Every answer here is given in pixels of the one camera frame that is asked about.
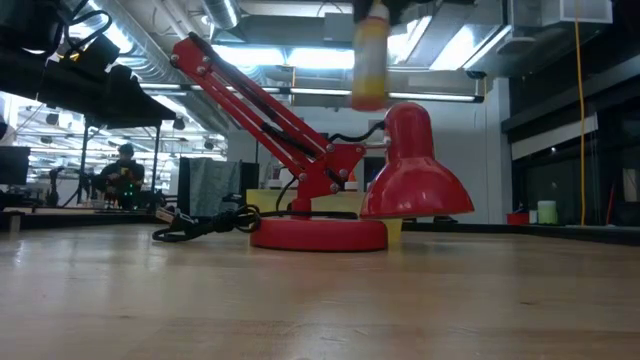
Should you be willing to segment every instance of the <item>laboratory room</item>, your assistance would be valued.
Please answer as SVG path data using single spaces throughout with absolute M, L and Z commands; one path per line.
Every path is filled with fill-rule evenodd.
M 640 2 L 0 9 L 3 359 L 638 359 Z

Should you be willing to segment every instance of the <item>computer monitor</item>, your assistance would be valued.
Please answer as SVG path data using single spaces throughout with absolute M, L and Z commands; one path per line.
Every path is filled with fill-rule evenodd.
M 31 148 L 0 146 L 0 185 L 26 185 Z

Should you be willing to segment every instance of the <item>yellow bottle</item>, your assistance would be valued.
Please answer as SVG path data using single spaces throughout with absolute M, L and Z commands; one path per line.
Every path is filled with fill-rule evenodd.
M 387 105 L 387 39 L 389 9 L 376 1 L 356 29 L 351 107 L 376 111 Z

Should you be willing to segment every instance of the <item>person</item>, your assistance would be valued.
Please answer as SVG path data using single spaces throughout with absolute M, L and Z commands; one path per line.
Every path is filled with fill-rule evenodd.
M 144 166 L 133 160 L 133 145 L 120 146 L 118 153 L 120 159 L 102 169 L 100 176 L 107 181 L 108 197 L 117 199 L 123 209 L 131 210 L 134 193 L 140 192 L 144 182 Z

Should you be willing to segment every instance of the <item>red desk lamp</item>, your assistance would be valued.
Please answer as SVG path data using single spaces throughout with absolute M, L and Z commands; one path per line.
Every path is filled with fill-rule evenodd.
M 295 216 L 262 218 L 250 236 L 253 246 L 302 251 L 373 251 L 387 247 L 382 222 L 312 218 L 311 199 L 340 191 L 365 155 L 365 145 L 329 142 L 193 33 L 175 45 L 171 62 L 202 86 L 299 180 L 298 195 L 292 202 Z M 264 116 L 251 110 L 227 84 Z M 458 179 L 433 159 L 427 111 L 415 104 L 399 104 L 385 121 L 391 137 L 390 162 L 371 185 L 362 218 L 473 211 Z

